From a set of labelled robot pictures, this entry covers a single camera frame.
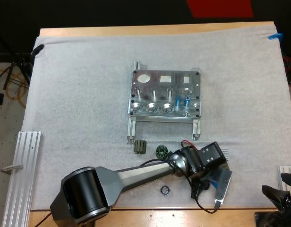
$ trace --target red wire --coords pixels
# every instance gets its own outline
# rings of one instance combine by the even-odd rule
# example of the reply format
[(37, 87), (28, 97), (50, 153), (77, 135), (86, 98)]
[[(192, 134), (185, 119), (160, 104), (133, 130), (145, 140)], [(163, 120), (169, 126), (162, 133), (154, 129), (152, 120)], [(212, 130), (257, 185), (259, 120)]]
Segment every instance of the red wire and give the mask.
[(191, 141), (183, 140), (182, 143), (189, 144), (189, 145), (192, 146), (196, 151), (198, 151), (198, 149), (196, 148), (196, 146), (195, 146)]

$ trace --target metal plate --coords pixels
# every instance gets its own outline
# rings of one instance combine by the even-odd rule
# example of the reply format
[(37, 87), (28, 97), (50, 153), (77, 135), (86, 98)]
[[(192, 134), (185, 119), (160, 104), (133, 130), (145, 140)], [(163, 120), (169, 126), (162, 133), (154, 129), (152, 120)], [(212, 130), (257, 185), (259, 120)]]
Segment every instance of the metal plate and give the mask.
[(11, 171), (2, 227), (28, 226), (35, 169), (42, 133), (20, 131)]
[[(137, 121), (193, 122), (193, 119), (199, 119), (200, 76), (199, 69), (135, 70), (128, 114), (136, 117)], [(189, 105), (184, 106), (184, 99), (187, 96), (190, 97)], [(181, 98), (181, 102), (176, 106), (178, 97)]]

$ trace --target metal ring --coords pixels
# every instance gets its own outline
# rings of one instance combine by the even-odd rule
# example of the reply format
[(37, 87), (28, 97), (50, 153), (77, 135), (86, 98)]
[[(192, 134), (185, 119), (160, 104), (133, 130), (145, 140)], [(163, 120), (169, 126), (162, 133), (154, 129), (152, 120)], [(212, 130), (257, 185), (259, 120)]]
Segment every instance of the metal ring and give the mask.
[(168, 194), (170, 194), (170, 188), (168, 186), (164, 185), (161, 187), (160, 192), (162, 195), (168, 195)]

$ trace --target green gear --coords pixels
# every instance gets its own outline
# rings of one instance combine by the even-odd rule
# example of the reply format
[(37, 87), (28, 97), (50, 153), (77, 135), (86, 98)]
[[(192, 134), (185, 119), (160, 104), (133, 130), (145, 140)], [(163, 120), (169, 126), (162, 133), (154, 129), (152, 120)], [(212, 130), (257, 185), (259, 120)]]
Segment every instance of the green gear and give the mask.
[(159, 145), (156, 149), (156, 157), (159, 159), (166, 159), (168, 157), (169, 151), (164, 145)]

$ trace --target square hole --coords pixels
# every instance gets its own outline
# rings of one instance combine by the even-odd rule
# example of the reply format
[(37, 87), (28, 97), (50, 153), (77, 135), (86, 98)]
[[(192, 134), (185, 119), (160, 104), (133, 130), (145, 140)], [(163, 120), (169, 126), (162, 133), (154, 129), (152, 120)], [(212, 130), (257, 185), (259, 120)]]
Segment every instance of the square hole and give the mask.
[(183, 78), (183, 83), (189, 83), (189, 77), (184, 77)]
[(171, 76), (160, 76), (161, 83), (171, 83), (172, 77)]

